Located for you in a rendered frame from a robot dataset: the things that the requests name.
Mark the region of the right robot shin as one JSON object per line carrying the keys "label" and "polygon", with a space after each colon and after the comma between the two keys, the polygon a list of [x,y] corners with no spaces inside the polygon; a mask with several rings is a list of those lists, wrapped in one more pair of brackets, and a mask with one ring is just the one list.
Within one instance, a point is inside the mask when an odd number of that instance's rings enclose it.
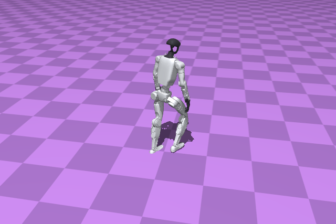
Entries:
{"label": "right robot shin", "polygon": [[178,123],[177,128],[176,128],[176,136],[175,136],[175,140],[173,143],[175,147],[178,146],[178,143],[186,130],[187,124],[188,124],[188,117],[184,117],[183,122]]}

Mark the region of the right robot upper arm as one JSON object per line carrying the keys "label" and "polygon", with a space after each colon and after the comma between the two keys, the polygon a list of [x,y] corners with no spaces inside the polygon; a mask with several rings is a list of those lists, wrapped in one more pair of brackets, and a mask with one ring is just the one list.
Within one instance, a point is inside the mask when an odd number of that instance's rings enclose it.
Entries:
{"label": "right robot upper arm", "polygon": [[185,64],[184,62],[181,62],[181,61],[178,61],[176,60],[175,61],[175,68],[177,69],[178,71],[178,76],[179,76],[179,86],[180,87],[184,87],[184,79],[185,79]]}

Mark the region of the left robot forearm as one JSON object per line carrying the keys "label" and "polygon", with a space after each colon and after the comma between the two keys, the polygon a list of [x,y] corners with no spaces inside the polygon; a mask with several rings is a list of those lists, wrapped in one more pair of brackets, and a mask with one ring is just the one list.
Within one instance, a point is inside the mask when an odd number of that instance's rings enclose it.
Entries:
{"label": "left robot forearm", "polygon": [[156,90],[159,90],[160,89],[160,84],[157,82],[157,78],[155,76],[153,76],[153,80],[154,80],[154,83],[155,83]]}

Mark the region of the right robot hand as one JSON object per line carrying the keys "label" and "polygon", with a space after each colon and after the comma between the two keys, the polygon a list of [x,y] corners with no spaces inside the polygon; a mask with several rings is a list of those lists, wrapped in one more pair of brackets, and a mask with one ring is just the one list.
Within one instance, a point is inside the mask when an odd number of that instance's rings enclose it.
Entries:
{"label": "right robot hand", "polygon": [[187,98],[185,99],[185,103],[187,104],[187,107],[185,108],[185,112],[189,111],[189,107],[190,107],[190,100],[188,100]]}

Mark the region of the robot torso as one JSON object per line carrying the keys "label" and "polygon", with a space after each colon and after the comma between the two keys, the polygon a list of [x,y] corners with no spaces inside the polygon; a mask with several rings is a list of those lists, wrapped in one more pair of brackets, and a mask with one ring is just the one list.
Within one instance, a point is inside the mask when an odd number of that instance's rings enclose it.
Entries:
{"label": "robot torso", "polygon": [[167,99],[172,95],[169,88],[174,84],[178,73],[175,68],[175,61],[178,59],[174,56],[174,58],[167,58],[164,56],[165,55],[162,55],[160,57],[157,70],[158,83],[163,85],[161,86],[161,89],[157,91],[157,98],[162,102],[168,103]]}

